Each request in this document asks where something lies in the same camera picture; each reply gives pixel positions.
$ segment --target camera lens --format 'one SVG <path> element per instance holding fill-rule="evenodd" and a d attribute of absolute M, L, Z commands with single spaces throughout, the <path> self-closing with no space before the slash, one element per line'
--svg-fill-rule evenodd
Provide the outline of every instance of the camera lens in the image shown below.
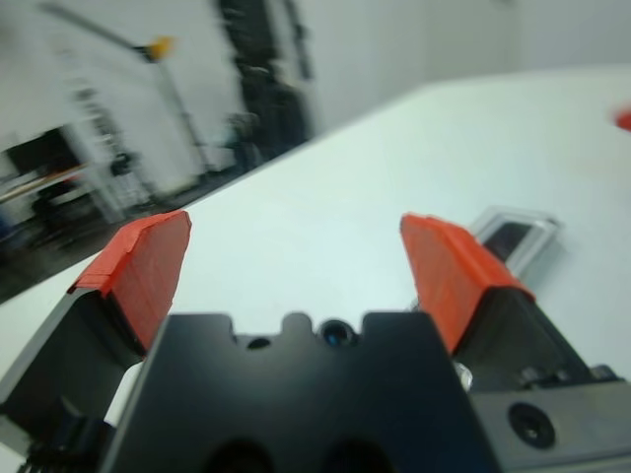
<path fill-rule="evenodd" d="M 319 336 L 330 347 L 340 348 L 355 344 L 357 335 L 351 326 L 341 320 L 329 320 L 325 322 L 320 330 Z"/>

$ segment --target screw hole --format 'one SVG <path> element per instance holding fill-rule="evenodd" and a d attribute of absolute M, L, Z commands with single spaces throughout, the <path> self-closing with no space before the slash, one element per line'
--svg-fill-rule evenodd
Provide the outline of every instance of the screw hole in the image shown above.
<path fill-rule="evenodd" d="M 530 404 L 514 404 L 509 409 L 509 422 L 518 437 L 534 448 L 550 448 L 556 441 L 548 416 Z"/>
<path fill-rule="evenodd" d="M 269 347 L 272 344 L 267 338 L 255 338 L 247 344 L 248 350 L 260 350 L 261 348 Z"/>
<path fill-rule="evenodd" d="M 340 320 L 329 320 L 325 322 L 320 330 L 319 336 L 329 347 L 339 348 L 354 345 L 357 335 L 351 326 Z"/>

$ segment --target white wall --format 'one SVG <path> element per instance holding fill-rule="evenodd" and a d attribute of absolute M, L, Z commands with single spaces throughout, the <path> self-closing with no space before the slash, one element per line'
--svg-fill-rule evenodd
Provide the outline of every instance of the white wall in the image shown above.
<path fill-rule="evenodd" d="M 631 62 L 628 0 L 519 0 L 522 69 Z"/>
<path fill-rule="evenodd" d="M 297 0 L 316 119 L 330 131 L 424 80 L 422 2 Z"/>
<path fill-rule="evenodd" d="M 424 0 L 428 80 L 512 72 L 517 67 L 513 0 Z"/>

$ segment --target orange object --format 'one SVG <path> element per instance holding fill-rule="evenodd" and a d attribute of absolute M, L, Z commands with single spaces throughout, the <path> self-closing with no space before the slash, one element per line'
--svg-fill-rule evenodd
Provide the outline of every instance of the orange object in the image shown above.
<path fill-rule="evenodd" d="M 147 350 L 167 316 L 188 246 L 190 220 L 182 210 L 122 227 L 70 288 L 113 297 L 134 337 Z"/>
<path fill-rule="evenodd" d="M 401 235 L 419 303 L 454 351 L 482 295 L 490 288 L 529 291 L 465 229 L 433 217 L 406 214 Z"/>
<path fill-rule="evenodd" d="M 148 49 L 152 59 L 161 61 L 174 48 L 175 38 L 172 36 L 158 36 L 154 42 L 149 44 Z"/>

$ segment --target white table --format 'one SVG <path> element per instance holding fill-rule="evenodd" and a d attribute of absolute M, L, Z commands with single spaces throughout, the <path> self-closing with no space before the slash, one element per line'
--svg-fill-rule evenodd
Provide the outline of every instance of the white table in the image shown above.
<path fill-rule="evenodd" d="M 415 295 L 404 212 L 540 210 L 565 224 L 540 306 L 588 364 L 631 377 L 631 134 L 611 119 L 628 104 L 631 67 L 421 89 L 191 205 L 173 312 L 228 312 L 250 333 L 292 310 L 358 327 Z M 0 306 L 0 374 L 88 262 Z"/>

